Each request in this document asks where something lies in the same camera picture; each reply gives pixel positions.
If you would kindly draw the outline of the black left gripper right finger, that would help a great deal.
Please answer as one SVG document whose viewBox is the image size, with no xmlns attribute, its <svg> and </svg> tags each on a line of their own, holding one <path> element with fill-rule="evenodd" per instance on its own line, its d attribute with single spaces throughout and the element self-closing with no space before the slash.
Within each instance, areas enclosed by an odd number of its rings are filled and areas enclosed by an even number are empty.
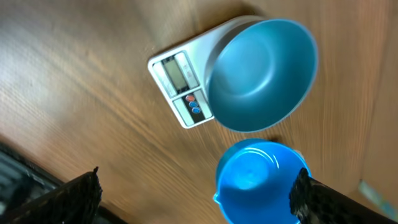
<svg viewBox="0 0 398 224">
<path fill-rule="evenodd" d="M 313 179 L 306 168 L 293 183 L 289 206 L 301 224 L 397 224 Z"/>
</svg>

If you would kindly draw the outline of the blue plastic measuring scoop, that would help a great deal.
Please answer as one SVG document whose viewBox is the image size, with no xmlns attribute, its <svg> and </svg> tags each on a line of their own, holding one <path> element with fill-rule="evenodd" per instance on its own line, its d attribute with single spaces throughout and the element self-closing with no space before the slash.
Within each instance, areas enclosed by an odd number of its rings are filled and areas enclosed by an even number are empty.
<svg viewBox="0 0 398 224">
<path fill-rule="evenodd" d="M 231 146 L 216 168 L 213 200 L 228 223 L 298 224 L 289 193 L 303 156 L 278 142 L 246 139 Z"/>
</svg>

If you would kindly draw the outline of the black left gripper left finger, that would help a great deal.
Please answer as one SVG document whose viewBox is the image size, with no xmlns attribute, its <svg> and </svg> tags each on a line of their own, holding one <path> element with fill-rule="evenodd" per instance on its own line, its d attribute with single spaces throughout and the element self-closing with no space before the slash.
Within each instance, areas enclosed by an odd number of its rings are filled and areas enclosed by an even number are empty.
<svg viewBox="0 0 398 224">
<path fill-rule="evenodd" d="M 93 223 L 103 192 L 97 171 L 95 167 L 93 171 L 5 212 L 1 216 L 1 223 Z"/>
</svg>

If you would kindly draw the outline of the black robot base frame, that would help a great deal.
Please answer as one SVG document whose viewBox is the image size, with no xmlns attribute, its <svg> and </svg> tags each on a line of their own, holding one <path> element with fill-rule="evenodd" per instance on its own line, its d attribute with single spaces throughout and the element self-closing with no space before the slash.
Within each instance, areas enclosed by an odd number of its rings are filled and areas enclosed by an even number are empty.
<svg viewBox="0 0 398 224">
<path fill-rule="evenodd" d="M 66 183 L 29 161 L 12 147 L 1 143 L 1 216 Z M 122 224 L 124 222 L 117 215 L 99 205 L 93 223 Z"/>
</svg>

